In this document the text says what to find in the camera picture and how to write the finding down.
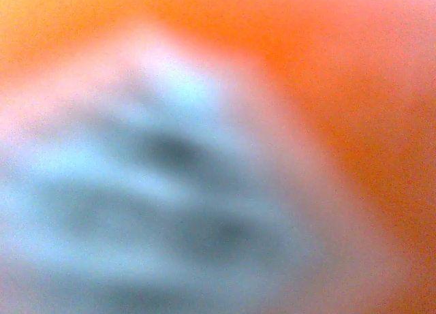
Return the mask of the orange razor box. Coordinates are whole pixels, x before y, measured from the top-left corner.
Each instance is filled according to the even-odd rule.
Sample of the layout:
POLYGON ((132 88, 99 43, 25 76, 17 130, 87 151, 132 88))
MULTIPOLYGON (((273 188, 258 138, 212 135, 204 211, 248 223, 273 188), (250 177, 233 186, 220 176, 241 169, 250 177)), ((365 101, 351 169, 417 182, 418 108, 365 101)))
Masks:
POLYGON ((434 313, 435 0, 1 0, 2 313, 434 313))

